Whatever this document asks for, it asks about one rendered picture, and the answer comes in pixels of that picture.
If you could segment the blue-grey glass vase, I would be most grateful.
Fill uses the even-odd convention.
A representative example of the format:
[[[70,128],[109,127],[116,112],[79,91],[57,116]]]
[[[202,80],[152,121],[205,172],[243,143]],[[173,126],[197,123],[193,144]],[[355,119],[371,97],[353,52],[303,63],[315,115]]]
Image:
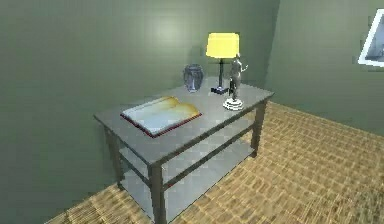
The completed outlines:
[[[184,85],[190,92],[197,92],[202,85],[204,72],[199,64],[189,64],[183,70]]]

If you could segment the grey side table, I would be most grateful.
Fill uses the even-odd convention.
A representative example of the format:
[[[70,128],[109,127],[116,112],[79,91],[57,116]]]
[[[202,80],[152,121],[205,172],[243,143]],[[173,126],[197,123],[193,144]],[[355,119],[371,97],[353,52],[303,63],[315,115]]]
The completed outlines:
[[[165,91],[194,104],[202,115],[157,138],[151,138],[120,116],[126,105],[98,113],[105,130],[118,184],[154,224],[169,224],[246,157],[254,157],[266,103],[273,93],[243,84],[244,108],[230,111],[227,99],[210,91],[208,77],[196,93],[185,87]]]

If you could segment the white-framed wall picture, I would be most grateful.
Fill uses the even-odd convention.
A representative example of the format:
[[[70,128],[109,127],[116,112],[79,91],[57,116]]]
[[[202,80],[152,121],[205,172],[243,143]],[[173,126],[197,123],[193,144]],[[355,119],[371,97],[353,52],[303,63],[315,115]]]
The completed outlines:
[[[376,11],[360,52],[358,63],[384,68],[384,8],[379,8]]]

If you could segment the yellow-shade table lamp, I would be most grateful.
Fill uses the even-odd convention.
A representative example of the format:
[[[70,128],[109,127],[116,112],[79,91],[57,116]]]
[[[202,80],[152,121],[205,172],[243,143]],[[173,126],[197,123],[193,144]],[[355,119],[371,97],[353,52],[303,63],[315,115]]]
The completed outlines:
[[[218,59],[219,78],[218,86],[211,91],[216,94],[224,94],[228,89],[223,85],[224,60],[234,58],[239,53],[240,36],[238,33],[210,33],[208,35],[206,55]]]

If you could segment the open red-edged book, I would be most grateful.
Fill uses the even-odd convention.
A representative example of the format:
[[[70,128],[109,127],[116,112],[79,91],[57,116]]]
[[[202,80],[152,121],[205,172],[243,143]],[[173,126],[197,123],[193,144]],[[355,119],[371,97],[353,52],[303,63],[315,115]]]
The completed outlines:
[[[152,138],[201,115],[202,113],[193,104],[182,103],[174,96],[160,97],[120,113],[122,118]]]

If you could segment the grey figure statuette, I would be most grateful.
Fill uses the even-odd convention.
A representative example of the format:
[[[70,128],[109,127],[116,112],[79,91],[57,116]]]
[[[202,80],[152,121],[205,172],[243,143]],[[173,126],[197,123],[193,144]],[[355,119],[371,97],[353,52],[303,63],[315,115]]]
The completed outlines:
[[[232,62],[230,86],[228,91],[229,98],[224,101],[224,108],[232,111],[238,111],[243,109],[243,102],[238,98],[238,95],[239,87],[241,84],[241,74],[246,71],[247,68],[248,66],[243,65],[243,63],[241,62],[241,54],[237,53],[234,58],[234,61]]]

